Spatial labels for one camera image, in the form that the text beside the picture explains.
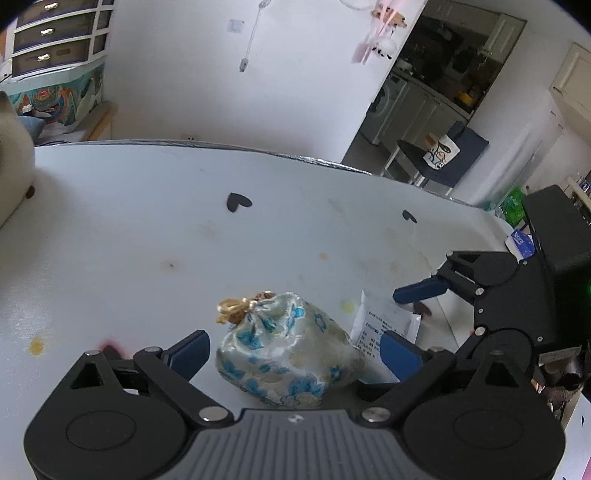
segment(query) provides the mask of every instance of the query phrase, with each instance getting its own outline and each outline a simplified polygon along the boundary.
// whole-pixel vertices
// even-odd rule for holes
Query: white table
[[[0,229],[5,479],[33,477],[24,430],[86,350],[111,341],[131,355],[198,328],[215,348],[226,333],[214,323],[218,301],[261,290],[295,291],[350,329],[347,307],[362,289],[390,296],[448,250],[501,249],[505,239],[506,225],[481,210],[269,154],[93,143],[36,153],[36,194]],[[230,192],[253,206],[230,213]],[[457,348],[438,302],[428,304],[418,344]],[[462,342],[472,308],[453,294],[441,306]],[[193,384],[235,414],[260,406],[212,360]]]

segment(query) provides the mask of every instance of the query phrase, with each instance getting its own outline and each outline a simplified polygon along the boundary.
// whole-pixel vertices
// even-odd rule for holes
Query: white paper packet
[[[382,363],[379,341],[382,334],[393,330],[411,343],[417,341],[421,316],[400,307],[393,298],[383,299],[361,291],[361,306],[351,328],[351,344],[363,353],[364,383],[398,382],[398,378]]]

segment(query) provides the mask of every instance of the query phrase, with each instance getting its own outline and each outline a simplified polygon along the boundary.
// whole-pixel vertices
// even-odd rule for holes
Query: black chair
[[[449,195],[452,188],[470,170],[471,166],[480,158],[488,146],[488,140],[468,128],[463,122],[454,123],[447,136],[458,146],[460,153],[439,170],[431,168],[423,159],[425,153],[427,153],[426,150],[404,140],[398,140],[400,150],[418,170],[418,177],[411,179],[411,184],[421,187],[426,181],[434,181],[448,187],[447,194]]]

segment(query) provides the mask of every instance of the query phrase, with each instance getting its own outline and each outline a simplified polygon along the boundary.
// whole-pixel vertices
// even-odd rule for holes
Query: yellow stain
[[[45,343],[39,337],[33,338],[29,343],[29,353],[31,355],[39,356],[45,351]]]
[[[340,303],[340,309],[345,313],[353,313],[357,309],[357,306],[355,305],[355,302],[343,300]]]

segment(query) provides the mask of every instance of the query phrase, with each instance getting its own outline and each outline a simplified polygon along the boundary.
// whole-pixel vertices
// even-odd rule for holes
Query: white cabinet
[[[499,18],[494,12],[449,0],[429,0],[423,15],[482,35],[490,35]]]
[[[447,0],[429,0],[422,14],[437,20],[446,20],[452,9],[453,2]]]
[[[591,145],[591,53],[573,43],[550,93],[569,127]]]
[[[525,21],[502,14],[482,47],[482,53],[492,60],[505,63],[524,26]]]
[[[398,140],[407,140],[411,136],[409,131],[423,122],[426,110],[431,106],[430,98],[422,88],[408,83],[403,97],[398,101],[391,114],[391,121],[380,138],[390,152],[396,150]]]

